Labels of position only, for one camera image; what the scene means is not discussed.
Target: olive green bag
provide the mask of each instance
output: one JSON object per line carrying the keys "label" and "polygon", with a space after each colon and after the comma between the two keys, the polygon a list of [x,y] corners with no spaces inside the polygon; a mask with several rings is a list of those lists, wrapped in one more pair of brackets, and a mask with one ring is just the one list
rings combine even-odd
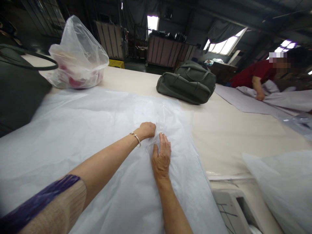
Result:
{"label": "olive green bag", "polygon": [[175,73],[165,72],[157,82],[157,92],[193,104],[208,101],[215,90],[216,76],[201,65],[187,63]]}

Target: curtain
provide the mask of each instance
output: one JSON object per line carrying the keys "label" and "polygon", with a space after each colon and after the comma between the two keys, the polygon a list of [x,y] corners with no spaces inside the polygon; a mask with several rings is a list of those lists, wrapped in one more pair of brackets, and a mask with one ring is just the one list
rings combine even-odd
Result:
{"label": "curtain", "polygon": [[243,29],[244,27],[242,26],[217,19],[214,21],[208,32],[208,38],[210,43],[216,44],[229,39]]}
{"label": "curtain", "polygon": [[123,11],[127,30],[136,37],[146,39],[147,16],[159,16],[160,0],[123,0]]}

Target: wrist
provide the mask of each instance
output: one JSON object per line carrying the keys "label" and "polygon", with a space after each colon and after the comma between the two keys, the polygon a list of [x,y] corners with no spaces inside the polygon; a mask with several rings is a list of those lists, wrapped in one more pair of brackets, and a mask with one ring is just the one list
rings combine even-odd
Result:
{"label": "wrist", "polygon": [[146,134],[144,134],[140,128],[137,128],[133,133],[138,136],[140,141],[143,141],[147,138]]}
{"label": "wrist", "polygon": [[169,178],[169,175],[165,178],[156,178],[155,180],[158,188],[171,186],[171,180]]}

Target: forearm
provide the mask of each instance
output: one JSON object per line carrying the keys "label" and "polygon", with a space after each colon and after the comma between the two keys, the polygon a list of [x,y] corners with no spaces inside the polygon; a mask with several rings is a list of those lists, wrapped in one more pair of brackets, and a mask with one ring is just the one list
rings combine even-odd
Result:
{"label": "forearm", "polygon": [[257,94],[264,94],[263,89],[261,87],[261,78],[254,76],[252,82],[253,82],[253,89],[257,92]]}
{"label": "forearm", "polygon": [[182,207],[173,191],[171,181],[157,183],[161,202],[166,234],[193,233]]}
{"label": "forearm", "polygon": [[[138,130],[134,133],[138,135],[141,141],[145,139],[145,136],[140,134]],[[129,134],[94,154],[69,172],[69,174],[79,176],[85,182],[87,197],[84,209],[109,182],[137,145],[137,139],[134,135]]]}

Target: beige table surface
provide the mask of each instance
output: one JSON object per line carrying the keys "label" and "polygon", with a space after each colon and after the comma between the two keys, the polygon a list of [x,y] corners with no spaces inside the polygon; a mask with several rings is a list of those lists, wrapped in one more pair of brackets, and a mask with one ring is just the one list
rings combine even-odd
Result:
{"label": "beige table surface", "polygon": [[[34,66],[51,63],[26,55]],[[50,71],[40,72],[46,76]],[[107,67],[101,87],[140,95],[169,98],[156,91],[159,75]],[[53,88],[49,95],[59,92]],[[294,150],[311,150],[312,143],[303,136],[282,125],[270,115],[244,113],[213,93],[203,105],[191,105],[180,101],[185,110],[194,111],[192,134],[204,169],[211,175],[246,174],[248,169],[241,153],[266,157]],[[255,180],[235,182],[236,185],[211,182],[213,189],[241,189],[261,222],[264,233],[282,233],[265,205]]]}

